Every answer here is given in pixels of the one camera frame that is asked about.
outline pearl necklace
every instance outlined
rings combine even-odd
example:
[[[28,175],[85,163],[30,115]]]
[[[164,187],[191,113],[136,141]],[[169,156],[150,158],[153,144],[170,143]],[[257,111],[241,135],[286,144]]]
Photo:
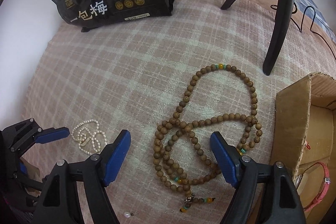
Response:
[[[90,128],[87,128],[87,127],[80,128],[81,126],[92,123],[92,122],[94,122],[96,124],[96,129],[90,129]],[[101,147],[100,142],[96,138],[97,134],[101,134],[102,138],[104,139],[104,146],[103,147]],[[78,144],[79,149],[81,151],[83,151],[84,153],[88,154],[88,155],[91,155],[93,153],[89,152],[88,150],[83,149],[83,147],[85,147],[85,145],[87,145],[90,140],[91,140],[91,143],[92,143],[92,148],[95,151],[95,153],[100,153],[103,150],[103,148],[107,145],[106,134],[105,134],[104,131],[99,130],[99,122],[97,120],[94,120],[94,119],[86,120],[86,121],[81,122],[78,125],[76,125],[75,128],[71,131],[71,136],[76,142],[79,142],[79,144]]]
[[[193,122],[185,122],[181,121],[180,115],[184,109],[184,107],[189,103],[190,96],[192,91],[194,90],[194,86],[196,86],[198,80],[205,74],[216,71],[216,70],[226,70],[234,73],[238,76],[248,87],[251,96],[251,116],[246,116],[244,114],[239,113],[230,113],[218,115],[216,117],[212,117],[205,120],[195,120]],[[197,71],[195,75],[192,76],[192,79],[184,92],[183,99],[176,107],[176,111],[173,113],[173,117],[169,119],[169,121],[162,121],[161,125],[157,127],[157,131],[155,132],[155,140],[154,140],[154,154],[153,154],[153,164],[155,166],[156,174],[160,178],[160,180],[164,183],[164,186],[170,188],[172,191],[177,191],[179,193],[184,192],[186,199],[185,205],[180,209],[180,212],[186,212],[188,208],[190,208],[193,203],[211,203],[214,201],[214,198],[195,198],[191,192],[191,187],[193,185],[200,185],[208,182],[211,179],[214,179],[217,175],[221,173],[220,168],[217,163],[212,162],[201,149],[201,145],[199,144],[198,138],[195,137],[195,132],[192,131],[194,128],[209,126],[214,123],[225,122],[228,120],[236,120],[239,122],[245,122],[247,126],[245,127],[245,132],[240,139],[237,150],[243,155],[249,149],[252,149],[257,143],[260,142],[260,136],[263,134],[261,131],[261,123],[258,122],[256,118],[257,115],[257,94],[256,89],[253,86],[253,82],[246,76],[245,73],[241,72],[235,66],[224,65],[224,64],[212,64],[211,66],[206,66],[202,68],[200,71]],[[256,129],[256,137],[254,137],[250,142],[248,142],[248,138],[250,137],[250,132],[252,127]],[[163,139],[165,135],[171,130],[173,127],[177,127],[178,130],[168,141],[167,145],[163,145]],[[210,168],[210,172],[208,175],[200,178],[188,179],[187,173],[180,167],[179,163],[175,162],[171,158],[171,151],[174,143],[183,135],[187,135],[191,139],[191,143],[196,150],[197,155],[199,155],[200,160],[204,162],[204,164]]]

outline blue gripper pad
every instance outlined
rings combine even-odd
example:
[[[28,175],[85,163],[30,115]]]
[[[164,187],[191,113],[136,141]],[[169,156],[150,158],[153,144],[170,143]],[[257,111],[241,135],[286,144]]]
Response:
[[[58,129],[48,128],[43,130],[40,134],[35,137],[36,143],[49,143],[56,140],[66,138],[70,135],[69,129],[66,127],[61,127]]]
[[[230,183],[232,187],[237,188],[239,185],[236,177],[236,166],[224,149],[220,139],[216,136],[215,132],[210,136],[210,147],[215,155],[217,163],[223,173],[225,181]]]
[[[118,142],[117,146],[106,164],[105,177],[102,181],[104,187],[107,187],[111,182],[115,181],[131,145],[130,132],[124,129],[120,134],[123,134],[123,136],[121,139],[118,139],[119,136],[115,139],[114,143]]]

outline bed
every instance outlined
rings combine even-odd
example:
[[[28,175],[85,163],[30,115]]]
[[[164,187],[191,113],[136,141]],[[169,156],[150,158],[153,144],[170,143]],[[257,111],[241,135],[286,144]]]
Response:
[[[300,11],[315,6],[311,0],[295,1]],[[195,190],[198,195],[216,197],[216,202],[183,214],[179,212],[181,196],[162,186],[152,165],[155,128],[171,116],[192,74],[201,67],[224,62],[251,76],[264,133],[249,155],[260,163],[268,163],[272,150],[276,93],[312,71],[336,77],[330,49],[309,31],[309,18],[302,33],[290,24],[274,70],[265,76],[261,68],[275,15],[270,5],[277,0],[237,0],[225,12],[220,10],[223,2],[175,0],[172,17],[149,17],[89,33],[62,23],[42,55],[25,97],[23,119],[34,117],[42,128],[70,129],[97,119],[109,142],[122,129],[131,132],[129,153],[116,181],[107,188],[120,223],[212,224],[224,215],[234,190],[222,178]],[[314,28],[335,51],[335,35],[318,9],[316,13]],[[293,15],[297,22],[301,18],[301,12]],[[183,119],[193,121],[227,111],[248,113],[249,104],[246,87],[233,74],[214,73],[201,79]],[[229,144],[236,145],[243,129],[243,125],[224,123],[196,133],[211,155],[210,133],[218,130]],[[175,147],[174,157],[192,176],[206,174],[186,139]],[[86,157],[71,138],[34,145],[25,154],[42,176],[58,159],[74,162]],[[79,185],[79,196],[85,223],[92,223],[83,185]],[[138,214],[125,218],[124,212]]]

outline gold emblem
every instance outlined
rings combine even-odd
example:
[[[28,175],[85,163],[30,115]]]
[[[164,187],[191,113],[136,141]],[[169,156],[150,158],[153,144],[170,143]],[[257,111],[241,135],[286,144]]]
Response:
[[[72,2],[72,0],[65,0],[65,6],[67,9],[73,7],[75,4]]]
[[[145,0],[134,0],[134,2],[135,2],[137,5],[139,5],[139,6],[145,4]]]
[[[115,7],[116,7],[118,10],[122,10],[122,9],[124,8],[124,5],[123,5],[122,2],[117,1],[117,2],[115,3]]]
[[[132,0],[124,0],[124,4],[127,8],[133,7],[133,1]]]

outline product label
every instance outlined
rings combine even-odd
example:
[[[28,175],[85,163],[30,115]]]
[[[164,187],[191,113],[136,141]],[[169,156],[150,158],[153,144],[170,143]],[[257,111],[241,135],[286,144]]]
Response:
[[[146,14],[142,14],[142,15],[138,15],[138,16],[134,16],[134,17],[126,17],[125,20],[132,20],[132,19],[138,19],[138,18],[143,18],[143,17],[149,17],[150,14],[146,13]]]

